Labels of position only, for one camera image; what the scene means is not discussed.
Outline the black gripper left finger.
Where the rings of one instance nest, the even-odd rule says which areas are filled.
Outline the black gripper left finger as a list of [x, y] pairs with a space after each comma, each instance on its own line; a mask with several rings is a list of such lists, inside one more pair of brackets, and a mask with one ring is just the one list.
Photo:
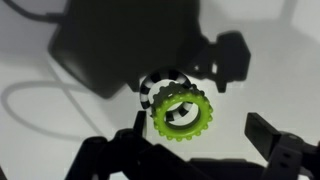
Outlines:
[[160, 144], [143, 137], [147, 114], [138, 111], [132, 128], [112, 140], [85, 139], [64, 180], [110, 180], [122, 172], [129, 180], [213, 180]]

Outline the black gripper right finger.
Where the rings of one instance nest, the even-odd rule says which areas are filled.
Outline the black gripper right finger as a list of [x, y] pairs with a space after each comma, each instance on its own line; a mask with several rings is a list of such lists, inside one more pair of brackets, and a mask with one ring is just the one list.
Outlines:
[[268, 162], [260, 180], [298, 180], [300, 173], [320, 180], [319, 146], [277, 130], [254, 112], [247, 114], [244, 134]]

